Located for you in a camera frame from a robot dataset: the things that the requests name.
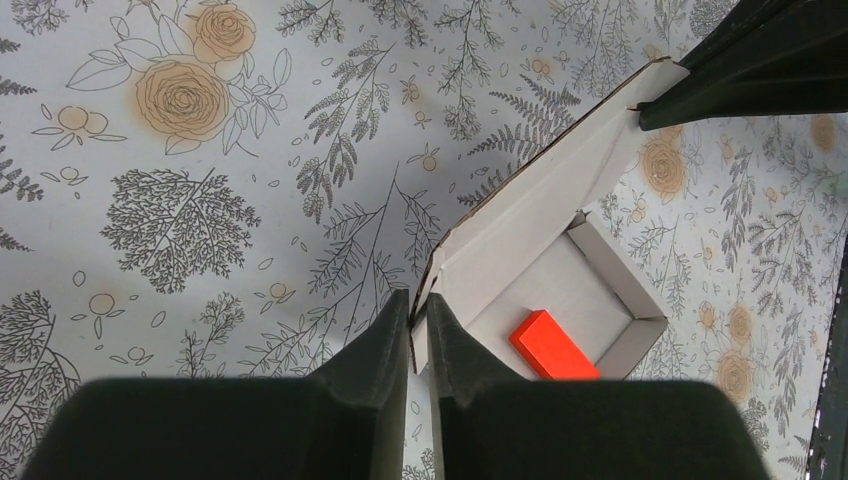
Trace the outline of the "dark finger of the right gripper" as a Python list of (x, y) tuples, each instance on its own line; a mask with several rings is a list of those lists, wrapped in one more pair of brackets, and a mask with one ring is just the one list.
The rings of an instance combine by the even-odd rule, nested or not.
[(844, 113), (847, 3), (740, 1), (679, 64), (687, 76), (640, 104), (642, 130), (710, 118)]

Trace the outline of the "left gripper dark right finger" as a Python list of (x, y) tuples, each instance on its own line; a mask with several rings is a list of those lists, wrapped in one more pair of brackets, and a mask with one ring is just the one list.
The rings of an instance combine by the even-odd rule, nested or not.
[(734, 404), (696, 381), (531, 381), (426, 301), (441, 479), (764, 479)]

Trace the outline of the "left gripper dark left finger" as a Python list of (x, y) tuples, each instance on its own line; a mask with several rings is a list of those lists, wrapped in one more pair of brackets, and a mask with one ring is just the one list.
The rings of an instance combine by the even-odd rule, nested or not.
[(397, 479), (409, 296), (313, 372), (92, 381), (58, 411), (26, 479)]

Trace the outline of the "red rectangular block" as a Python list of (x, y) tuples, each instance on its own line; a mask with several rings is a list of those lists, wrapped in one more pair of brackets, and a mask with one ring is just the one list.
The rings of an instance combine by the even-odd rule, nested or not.
[(546, 310), (532, 311), (509, 342), (534, 373), (546, 380), (597, 380), (600, 371)]

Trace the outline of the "white cardboard paper box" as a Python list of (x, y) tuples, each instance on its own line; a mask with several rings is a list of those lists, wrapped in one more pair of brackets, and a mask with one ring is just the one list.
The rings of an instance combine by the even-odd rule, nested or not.
[(450, 310), (446, 344), (464, 366), (535, 380), (509, 336), (537, 310), (604, 380), (626, 378), (646, 356), (667, 328), (669, 308), (588, 205), (613, 189), (646, 140), (638, 106), (686, 76), (671, 59), (649, 62), (447, 231), (411, 316), (414, 369), (431, 387), (446, 368), (432, 347), (434, 295)]

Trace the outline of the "floral patterned table cloth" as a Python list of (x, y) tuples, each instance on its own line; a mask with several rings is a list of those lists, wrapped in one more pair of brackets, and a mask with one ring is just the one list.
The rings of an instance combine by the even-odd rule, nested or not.
[[(98, 377), (316, 369), (447, 230), (729, 1), (5, 1), (1, 475)], [(847, 118), (652, 133), (586, 209), (670, 309), (637, 379), (809, 477)]]

